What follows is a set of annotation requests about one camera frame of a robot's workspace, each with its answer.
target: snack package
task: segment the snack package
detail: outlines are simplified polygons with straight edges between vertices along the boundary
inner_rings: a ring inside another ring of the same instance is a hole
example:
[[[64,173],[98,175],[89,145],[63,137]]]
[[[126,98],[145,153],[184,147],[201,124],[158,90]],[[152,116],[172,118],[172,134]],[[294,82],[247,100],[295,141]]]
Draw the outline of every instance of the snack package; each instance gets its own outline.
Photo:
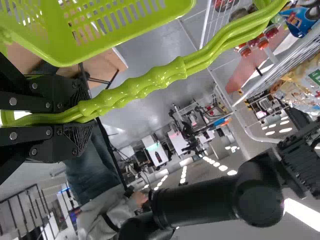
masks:
[[[320,53],[293,68],[281,79],[305,88],[320,103]]]
[[[271,87],[270,93],[284,104],[304,113],[320,111],[318,98],[313,96],[307,88],[294,82],[280,80]]]
[[[303,38],[320,19],[320,0],[288,2],[279,14],[293,36]]]

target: white wire shelf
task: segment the white wire shelf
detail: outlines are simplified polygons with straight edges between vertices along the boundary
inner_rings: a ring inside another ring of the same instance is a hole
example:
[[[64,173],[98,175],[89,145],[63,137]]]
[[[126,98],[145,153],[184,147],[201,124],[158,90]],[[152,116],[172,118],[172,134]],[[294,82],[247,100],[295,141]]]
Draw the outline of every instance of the white wire shelf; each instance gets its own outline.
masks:
[[[298,39],[268,72],[256,80],[234,103],[235,107],[245,99],[269,89],[292,68],[320,52],[320,24],[316,25],[304,38]]]

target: jeans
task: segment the jeans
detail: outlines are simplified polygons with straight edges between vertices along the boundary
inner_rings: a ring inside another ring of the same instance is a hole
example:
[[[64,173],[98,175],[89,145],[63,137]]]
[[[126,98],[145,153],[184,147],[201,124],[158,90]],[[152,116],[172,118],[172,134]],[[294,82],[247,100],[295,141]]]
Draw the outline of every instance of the jeans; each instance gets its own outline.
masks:
[[[80,205],[121,184],[97,125],[92,130],[91,139],[84,153],[80,157],[65,160],[64,164],[69,186]]]

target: lime green shopping basket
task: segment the lime green shopping basket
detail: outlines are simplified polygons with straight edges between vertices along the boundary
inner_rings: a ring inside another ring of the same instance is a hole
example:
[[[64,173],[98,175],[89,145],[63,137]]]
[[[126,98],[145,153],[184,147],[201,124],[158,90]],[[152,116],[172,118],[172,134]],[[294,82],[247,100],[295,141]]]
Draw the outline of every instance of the lime green shopping basket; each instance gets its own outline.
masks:
[[[78,64],[184,14],[196,0],[0,0],[0,51],[17,42],[57,67]]]

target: black robotic arm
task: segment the black robotic arm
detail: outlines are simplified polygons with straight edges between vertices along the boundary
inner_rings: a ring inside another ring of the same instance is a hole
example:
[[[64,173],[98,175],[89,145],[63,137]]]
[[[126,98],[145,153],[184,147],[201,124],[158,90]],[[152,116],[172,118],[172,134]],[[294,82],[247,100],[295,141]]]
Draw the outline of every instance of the black robotic arm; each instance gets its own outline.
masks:
[[[307,144],[319,127],[311,123],[243,163],[236,175],[150,193],[152,211],[123,224],[119,239],[169,240],[177,227],[239,219],[260,228],[277,224],[285,210],[282,189],[320,199],[320,158]]]

